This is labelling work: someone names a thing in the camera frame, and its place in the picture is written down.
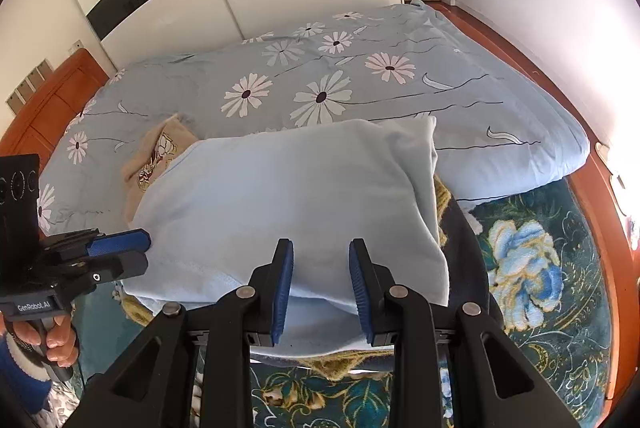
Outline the blue sleeve forearm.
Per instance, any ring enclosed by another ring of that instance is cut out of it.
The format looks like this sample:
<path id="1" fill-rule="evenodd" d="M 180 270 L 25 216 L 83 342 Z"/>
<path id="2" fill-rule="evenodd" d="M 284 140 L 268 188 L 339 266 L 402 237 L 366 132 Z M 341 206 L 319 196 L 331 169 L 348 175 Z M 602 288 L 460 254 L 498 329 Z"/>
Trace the blue sleeve forearm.
<path id="1" fill-rule="evenodd" d="M 32 365 L 18 354 L 17 344 L 6 334 L 1 338 L 1 375 L 21 407 L 29 415 L 38 414 L 47 403 L 51 379 L 43 368 Z"/>

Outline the person's left hand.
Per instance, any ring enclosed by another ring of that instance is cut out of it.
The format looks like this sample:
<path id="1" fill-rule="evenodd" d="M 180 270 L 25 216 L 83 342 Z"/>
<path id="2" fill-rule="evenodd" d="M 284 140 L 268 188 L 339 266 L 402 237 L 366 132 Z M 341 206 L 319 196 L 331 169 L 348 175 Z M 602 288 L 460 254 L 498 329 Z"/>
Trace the person's left hand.
<path id="1" fill-rule="evenodd" d="M 38 333 L 27 322 L 8 322 L 4 315 L 1 315 L 1 333 L 5 335 L 13 328 L 15 339 L 21 339 L 24 344 L 31 344 L 39 347 L 42 344 L 40 333 Z M 46 356 L 50 362 L 58 364 L 59 367 L 73 366 L 79 356 L 79 349 L 76 346 L 77 334 L 72 325 L 72 317 L 69 314 L 58 315 L 53 318 L 53 326 L 47 331 L 46 336 Z M 6 342 L 6 365 L 13 364 L 25 374 L 36 374 L 34 364 L 24 357 L 21 349 L 16 344 Z"/>

